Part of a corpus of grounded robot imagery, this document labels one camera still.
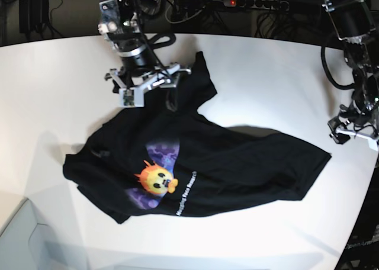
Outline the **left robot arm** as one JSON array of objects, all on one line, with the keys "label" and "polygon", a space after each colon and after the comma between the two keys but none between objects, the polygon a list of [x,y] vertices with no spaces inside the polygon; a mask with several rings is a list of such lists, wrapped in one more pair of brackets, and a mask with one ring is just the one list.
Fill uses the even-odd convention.
[{"label": "left robot arm", "polygon": [[378,28],[365,0],[323,0],[336,37],[342,42],[346,64],[352,69],[353,83],[337,83],[327,65],[326,44],[320,57],[328,81],[337,89],[351,90],[349,105],[341,105],[337,116],[328,122],[330,137],[345,144],[351,137],[368,142],[378,150]]}]

